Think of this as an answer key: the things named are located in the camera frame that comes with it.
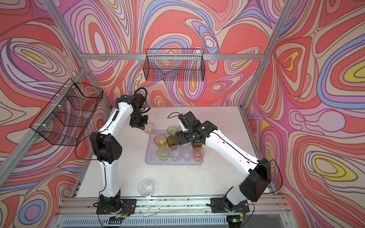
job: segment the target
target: plastic cup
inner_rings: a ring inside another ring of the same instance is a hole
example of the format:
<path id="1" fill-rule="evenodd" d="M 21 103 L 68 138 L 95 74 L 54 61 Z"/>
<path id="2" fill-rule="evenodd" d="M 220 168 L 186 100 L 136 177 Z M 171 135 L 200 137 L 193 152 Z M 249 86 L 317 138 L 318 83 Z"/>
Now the plastic cup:
<path id="1" fill-rule="evenodd" d="M 161 161 L 166 161 L 169 158 L 169 150 L 166 147 L 161 147 L 157 151 L 157 156 Z"/>
<path id="2" fill-rule="evenodd" d="M 167 145 L 169 146 L 169 148 L 171 148 L 172 146 L 176 146 L 177 145 L 176 136 L 170 135 L 169 137 L 167 137 Z"/>
<path id="3" fill-rule="evenodd" d="M 197 147 L 200 147 L 203 145 L 203 143 L 201 142 L 197 142 L 197 141 L 192 141 L 191 142 L 191 146 L 193 147 L 193 149 L 197 148 Z"/>
<path id="4" fill-rule="evenodd" d="M 171 127 L 167 128 L 167 133 L 169 135 L 175 135 L 176 132 L 177 132 L 177 128 L 175 126 L 171 126 Z"/>
<path id="5" fill-rule="evenodd" d="M 143 131 L 149 135 L 153 135 L 155 134 L 155 126 L 153 125 L 153 123 L 148 122 L 147 124 L 145 124 L 145 129 Z"/>
<path id="6" fill-rule="evenodd" d="M 178 162 L 181 159 L 182 153 L 178 146 L 172 146 L 169 151 L 173 162 Z"/>
<path id="7" fill-rule="evenodd" d="M 185 144 L 181 145 L 182 148 L 190 147 L 190 146 L 191 146 L 191 142 L 188 142 L 188 143 L 185 143 Z"/>
<path id="8" fill-rule="evenodd" d="M 138 186 L 138 192 L 144 197 L 150 197 L 154 189 L 153 181 L 150 179 L 142 180 Z"/>
<path id="9" fill-rule="evenodd" d="M 203 159 L 204 157 L 204 150 L 200 147 L 194 148 L 193 149 L 193 158 L 195 161 L 199 162 Z"/>
<path id="10" fill-rule="evenodd" d="M 182 151 L 182 159 L 183 159 L 185 162 L 189 162 L 192 156 L 193 156 L 193 153 L 191 152 L 191 150 L 189 150 L 189 149 L 184 149 L 184 150 Z"/>
<path id="11" fill-rule="evenodd" d="M 167 137 L 164 134 L 156 135 L 155 144 L 158 148 L 166 147 Z"/>

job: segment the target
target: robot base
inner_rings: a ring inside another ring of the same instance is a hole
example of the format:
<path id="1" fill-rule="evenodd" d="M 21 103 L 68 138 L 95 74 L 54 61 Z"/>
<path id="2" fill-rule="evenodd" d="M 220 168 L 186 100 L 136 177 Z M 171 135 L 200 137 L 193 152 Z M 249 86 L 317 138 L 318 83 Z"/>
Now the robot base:
<path id="1" fill-rule="evenodd" d="M 134 214 L 136 199 L 120 200 L 120 190 L 114 197 L 105 197 L 100 195 L 97 205 L 96 214 L 98 215 L 114 215 L 114 214 Z"/>
<path id="2" fill-rule="evenodd" d="M 212 213 L 227 213 L 229 209 L 225 210 L 225 206 L 223 203 L 223 198 L 210 198 L 210 204 L 212 205 Z M 242 201 L 236 207 L 232 208 L 231 211 L 241 212 L 243 215 L 250 211 L 247 200 Z"/>

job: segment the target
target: clear glass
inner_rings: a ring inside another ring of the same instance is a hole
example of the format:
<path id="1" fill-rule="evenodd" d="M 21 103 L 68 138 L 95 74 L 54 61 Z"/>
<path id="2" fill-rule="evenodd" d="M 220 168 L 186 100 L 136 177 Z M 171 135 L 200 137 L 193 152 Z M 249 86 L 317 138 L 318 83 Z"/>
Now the clear glass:
<path id="1" fill-rule="evenodd" d="M 155 125 L 153 125 L 153 123 L 151 123 L 151 122 L 148 122 L 147 124 L 145 124 L 145 129 L 143 131 L 149 135 L 154 135 L 155 134 Z"/>
<path id="2" fill-rule="evenodd" d="M 157 145 L 158 148 L 166 147 L 166 141 L 167 137 L 164 134 L 159 134 L 156 135 L 155 137 L 155 144 Z"/>
<path id="3" fill-rule="evenodd" d="M 153 181 L 150 179 L 142 180 L 138 186 L 138 192 L 144 197 L 150 197 L 154 188 Z"/>
<path id="4" fill-rule="evenodd" d="M 200 147 L 194 148 L 193 149 L 193 158 L 195 161 L 199 162 L 203 159 L 204 157 L 204 150 Z"/>
<path id="5" fill-rule="evenodd" d="M 161 161 L 166 161 L 169 158 L 169 150 L 166 147 L 161 147 L 157 151 L 157 156 Z"/>
<path id="6" fill-rule="evenodd" d="M 169 151 L 170 151 L 170 157 L 174 162 L 180 161 L 182 153 L 178 146 L 172 146 Z"/>
<path id="7" fill-rule="evenodd" d="M 181 145 L 183 148 L 184 147 L 190 147 L 191 146 L 191 142 L 189 142 L 189 143 L 185 143 L 185 144 L 183 144 L 183 145 Z"/>
<path id="8" fill-rule="evenodd" d="M 197 141 L 192 141 L 191 142 L 191 146 L 193 147 L 193 149 L 197 148 L 197 147 L 201 148 L 202 145 L 203 145 L 203 143 L 201 143 L 201 142 L 197 142 Z"/>
<path id="9" fill-rule="evenodd" d="M 176 132 L 177 132 L 177 128 L 175 126 L 171 126 L 171 127 L 167 128 L 167 133 L 169 135 L 175 135 Z"/>
<path id="10" fill-rule="evenodd" d="M 169 146 L 169 148 L 171 148 L 172 146 L 176 146 L 177 145 L 176 136 L 170 135 L 169 137 L 167 137 L 167 145 Z"/>
<path id="11" fill-rule="evenodd" d="M 189 149 L 184 149 L 184 150 L 182 151 L 182 159 L 183 159 L 185 162 L 189 162 L 192 156 L 193 156 L 193 153 L 191 152 L 191 150 L 189 150 Z"/>

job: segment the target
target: plastic tray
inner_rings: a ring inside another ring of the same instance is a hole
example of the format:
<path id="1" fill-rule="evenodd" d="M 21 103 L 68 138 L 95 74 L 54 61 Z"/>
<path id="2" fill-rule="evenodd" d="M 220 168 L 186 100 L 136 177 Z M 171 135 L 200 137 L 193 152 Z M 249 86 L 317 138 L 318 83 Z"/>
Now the plastic tray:
<path id="1" fill-rule="evenodd" d="M 200 165 L 203 162 L 204 158 L 198 162 L 195 161 L 193 158 L 191 158 L 189 162 L 185 162 L 182 159 L 178 162 L 173 162 L 173 160 L 171 159 L 170 156 L 166 161 L 161 161 L 157 156 L 158 148 L 154 142 L 155 136 L 159 135 L 159 134 L 164 134 L 164 135 L 166 135 L 166 137 L 169 136 L 169 134 L 167 134 L 167 130 L 155 130 L 155 134 L 150 136 L 150 140 L 148 141 L 147 154 L 146 154 L 146 163 L 147 164 L 150 164 L 150 165 Z"/>

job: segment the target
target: swirl pattern wall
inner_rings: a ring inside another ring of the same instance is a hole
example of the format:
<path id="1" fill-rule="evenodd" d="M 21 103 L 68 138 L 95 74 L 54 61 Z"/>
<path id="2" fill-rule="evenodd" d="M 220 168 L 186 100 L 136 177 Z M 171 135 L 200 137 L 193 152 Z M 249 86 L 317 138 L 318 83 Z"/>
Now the swirl pattern wall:
<path id="1" fill-rule="evenodd" d="M 61 0 L 59 10 L 84 53 L 144 53 L 195 48 L 205 53 L 263 53 L 281 12 L 273 1 Z M 145 82 L 143 61 L 89 61 L 114 105 L 148 89 L 149 105 L 240 105 L 257 61 L 207 61 L 204 82 Z"/>
<path id="2" fill-rule="evenodd" d="M 300 0 L 245 106 L 299 227 L 365 227 L 364 56 L 364 1 Z"/>
<path id="3" fill-rule="evenodd" d="M 0 22 L 1 164 L 80 66 L 41 0 L 0 1 Z M 106 112 L 100 104 L 86 134 L 101 127 Z M 36 141 L 0 188 L 1 228 L 47 227 L 84 165 L 73 148 Z M 89 148 L 84 141 L 78 155 Z"/>
<path id="4" fill-rule="evenodd" d="M 59 2 L 85 53 L 144 53 L 152 47 L 202 47 L 206 53 L 256 48 L 263 53 L 283 4 L 279 0 Z"/>
<path id="5" fill-rule="evenodd" d="M 204 82 L 145 81 L 143 61 L 88 61 L 110 104 L 123 94 L 147 88 L 148 105 L 240 105 L 258 61 L 218 61 Z"/>

